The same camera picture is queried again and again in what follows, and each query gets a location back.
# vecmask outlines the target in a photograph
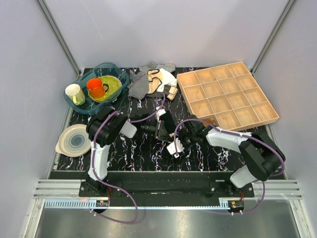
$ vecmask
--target cream mug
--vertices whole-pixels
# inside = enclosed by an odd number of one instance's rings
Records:
[[[66,95],[78,106],[85,102],[85,94],[78,84],[70,84],[65,89]]]

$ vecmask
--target wooden tray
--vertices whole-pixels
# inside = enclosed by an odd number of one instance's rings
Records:
[[[243,62],[177,75],[191,114],[229,130],[246,130],[279,119]]]

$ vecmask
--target plastic bin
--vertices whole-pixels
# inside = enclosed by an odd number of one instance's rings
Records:
[[[88,82],[89,79],[98,78],[98,77],[107,76],[107,75],[118,78],[121,81],[122,86],[118,90],[116,90],[111,96],[109,96],[106,100],[104,100],[102,103],[97,103],[88,96],[86,83]],[[104,109],[107,105],[109,105],[121,93],[123,93],[129,81],[130,81],[129,75],[125,71],[122,71],[120,68],[118,68],[115,64],[102,63],[102,64],[99,64],[97,67],[91,69],[89,72],[85,73],[83,76],[78,78],[75,82],[73,82],[73,83],[79,84],[79,86],[82,88],[86,97],[86,101],[84,104],[76,106],[73,103],[73,101],[65,94],[65,92],[64,92],[64,98],[74,111],[80,114],[89,114],[93,116],[93,115],[96,115],[98,112],[100,112],[102,109]]]

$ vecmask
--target white cloth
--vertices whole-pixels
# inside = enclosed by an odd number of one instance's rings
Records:
[[[177,86],[177,80],[170,72],[167,72],[163,68],[160,69],[160,72],[163,75],[163,79],[161,79],[162,84],[157,88],[157,92],[163,92],[165,85],[170,85],[173,87]]]

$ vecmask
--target yellow-green plate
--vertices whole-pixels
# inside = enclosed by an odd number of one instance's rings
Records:
[[[106,91],[106,93],[102,97],[99,97],[99,98],[93,97],[90,94],[90,92],[88,91],[88,96],[97,103],[101,103],[104,100],[106,100],[111,94],[113,94],[115,91],[117,91],[122,86],[121,81],[119,79],[117,79],[116,77],[102,76],[102,77],[98,77],[98,78],[101,79],[103,84],[109,85],[109,90]]]

